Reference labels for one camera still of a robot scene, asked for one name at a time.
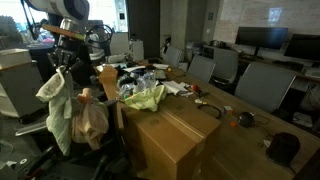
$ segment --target cloth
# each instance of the cloth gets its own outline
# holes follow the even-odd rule
[[[84,88],[77,100],[83,107],[72,120],[72,140],[77,143],[88,143],[92,150],[100,149],[100,140],[109,128],[108,109],[92,98],[91,90]]]
[[[155,88],[147,88],[124,100],[125,104],[134,109],[150,109],[155,112],[158,110],[158,104],[167,95],[164,85]]]
[[[39,89],[36,97],[42,102],[49,102],[47,128],[55,137],[63,155],[69,155],[73,113],[73,80],[70,73],[65,73],[63,76],[64,69],[64,66],[59,67],[57,73]]]

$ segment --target whiteboard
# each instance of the whiteboard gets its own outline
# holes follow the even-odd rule
[[[239,26],[320,35],[320,0],[221,0],[214,39],[234,43]]]

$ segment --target door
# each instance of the door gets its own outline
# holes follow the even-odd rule
[[[130,39],[143,41],[144,57],[160,56],[160,0],[127,0]]]

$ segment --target computer monitor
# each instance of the computer monitor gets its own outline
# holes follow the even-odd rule
[[[279,27],[239,27],[236,44],[255,46],[254,56],[259,48],[280,49],[288,28]]]
[[[318,61],[320,63],[320,35],[293,34],[284,56]]]

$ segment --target chair backrest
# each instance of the chair backrest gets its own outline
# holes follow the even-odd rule
[[[203,82],[209,82],[215,63],[212,59],[195,55],[192,59],[188,73]]]
[[[233,50],[214,48],[215,67],[213,77],[225,84],[232,84],[238,71],[238,53]]]
[[[169,64],[170,67],[177,68],[181,60],[182,50],[169,46],[163,57],[163,62]]]
[[[235,96],[267,112],[278,109],[296,72],[252,62],[240,78]]]

